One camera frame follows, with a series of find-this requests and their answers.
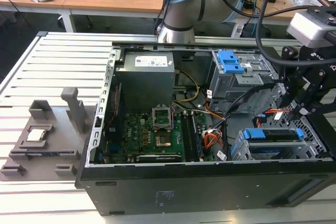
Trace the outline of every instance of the yellow wire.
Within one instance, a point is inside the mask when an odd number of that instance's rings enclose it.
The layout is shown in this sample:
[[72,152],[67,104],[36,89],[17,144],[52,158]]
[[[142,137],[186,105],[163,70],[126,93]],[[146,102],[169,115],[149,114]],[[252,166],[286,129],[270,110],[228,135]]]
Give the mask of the yellow wire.
[[193,83],[195,84],[195,86],[196,86],[196,89],[197,89],[197,91],[196,91],[196,94],[194,95],[194,97],[192,97],[192,98],[188,98],[188,99],[179,99],[179,100],[173,100],[173,102],[190,102],[190,101],[193,101],[194,99],[196,99],[197,97],[198,97],[198,94],[199,94],[199,86],[197,85],[197,83],[196,83],[196,81],[188,74],[188,73],[186,73],[186,72],[184,72],[184,71],[182,71],[182,70],[179,70],[180,72],[182,72],[182,73],[184,73],[186,76],[188,76],[192,81],[193,81]]

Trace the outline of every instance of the white label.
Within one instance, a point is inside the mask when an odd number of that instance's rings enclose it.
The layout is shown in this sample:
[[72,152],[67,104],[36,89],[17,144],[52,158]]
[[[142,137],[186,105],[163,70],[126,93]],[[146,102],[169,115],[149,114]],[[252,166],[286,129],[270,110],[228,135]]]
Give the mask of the white label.
[[167,67],[167,56],[136,56],[136,67]]
[[222,161],[226,161],[227,158],[226,155],[221,151],[218,151],[217,157],[219,157]]
[[207,96],[208,96],[209,99],[212,99],[212,90],[208,89],[206,91],[206,94],[207,94]]
[[240,64],[243,68],[252,68],[250,63],[241,63]]
[[274,117],[274,120],[279,120],[280,117],[282,116],[283,112],[278,112],[275,117]]

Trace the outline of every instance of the floor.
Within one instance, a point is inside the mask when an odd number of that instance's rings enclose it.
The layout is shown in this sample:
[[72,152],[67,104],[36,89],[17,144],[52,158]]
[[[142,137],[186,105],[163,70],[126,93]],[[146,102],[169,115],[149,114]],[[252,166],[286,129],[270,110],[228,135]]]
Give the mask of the floor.
[[[6,77],[15,62],[26,50],[38,31],[65,31],[57,25],[58,15],[39,13],[16,13],[17,22],[12,24],[5,20],[6,13],[0,12],[0,82]],[[23,18],[31,24],[28,26]],[[75,24],[79,33],[116,33],[116,34],[152,34],[154,19],[101,17],[92,16],[93,28],[90,29],[84,16],[75,16]],[[254,24],[248,24],[243,31],[243,37],[251,37]],[[230,37],[233,24],[199,23],[194,27],[198,36]],[[267,26],[272,30],[271,38],[285,38],[284,26]]]

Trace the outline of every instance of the motherboard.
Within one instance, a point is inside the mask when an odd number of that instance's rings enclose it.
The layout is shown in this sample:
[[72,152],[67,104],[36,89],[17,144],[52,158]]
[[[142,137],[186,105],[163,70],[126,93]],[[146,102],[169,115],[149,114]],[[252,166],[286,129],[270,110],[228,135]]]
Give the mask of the motherboard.
[[[196,151],[188,144],[194,142],[195,135],[184,124],[188,117],[192,116],[195,122],[197,143],[195,147],[202,151],[202,131],[206,130],[205,116],[201,113],[171,114],[170,129],[156,129],[155,125],[168,123],[167,116],[163,113],[128,113],[124,117],[122,140],[115,142],[107,141],[106,162],[110,164],[121,163],[151,163],[151,162],[185,162]],[[203,159],[204,154],[195,154]]]

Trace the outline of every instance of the desk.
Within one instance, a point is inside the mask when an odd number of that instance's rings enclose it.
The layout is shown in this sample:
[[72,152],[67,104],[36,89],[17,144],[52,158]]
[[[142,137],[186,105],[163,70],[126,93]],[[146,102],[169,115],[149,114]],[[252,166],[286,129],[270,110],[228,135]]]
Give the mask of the desk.
[[[99,15],[120,17],[156,18],[162,0],[53,0],[50,2],[35,3],[30,0],[12,0],[22,12],[55,13],[63,16],[67,32],[75,32],[72,15]],[[277,0],[268,4],[266,12],[274,12],[290,7],[288,0]],[[0,0],[0,10],[16,11],[8,0]],[[283,13],[264,20],[265,24],[287,25],[295,12]],[[232,37],[239,37],[239,29],[247,21],[246,17],[237,16]]]

